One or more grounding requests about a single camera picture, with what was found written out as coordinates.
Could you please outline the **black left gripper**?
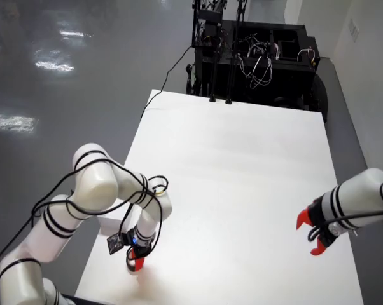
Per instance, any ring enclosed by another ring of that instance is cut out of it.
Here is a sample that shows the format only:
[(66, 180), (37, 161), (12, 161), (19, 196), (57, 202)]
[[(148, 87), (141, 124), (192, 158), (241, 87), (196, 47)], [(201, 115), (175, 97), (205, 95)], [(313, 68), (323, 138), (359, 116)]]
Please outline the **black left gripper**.
[(124, 245), (129, 246), (129, 249), (127, 250), (127, 257), (134, 258), (132, 260), (132, 269), (134, 271), (142, 270), (144, 265), (144, 257), (151, 252), (154, 235), (145, 239), (137, 233), (123, 233), (122, 238)]

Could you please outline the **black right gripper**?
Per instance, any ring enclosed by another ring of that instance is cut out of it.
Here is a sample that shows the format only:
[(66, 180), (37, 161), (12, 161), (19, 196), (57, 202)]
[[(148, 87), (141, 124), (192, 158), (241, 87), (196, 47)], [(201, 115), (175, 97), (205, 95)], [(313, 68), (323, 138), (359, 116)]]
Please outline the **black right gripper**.
[(332, 196), (320, 196), (298, 214), (296, 229), (310, 226), (308, 241), (317, 240), (317, 247), (310, 251), (313, 256), (323, 254), (338, 237), (338, 223), (333, 222), (337, 214), (332, 208)]

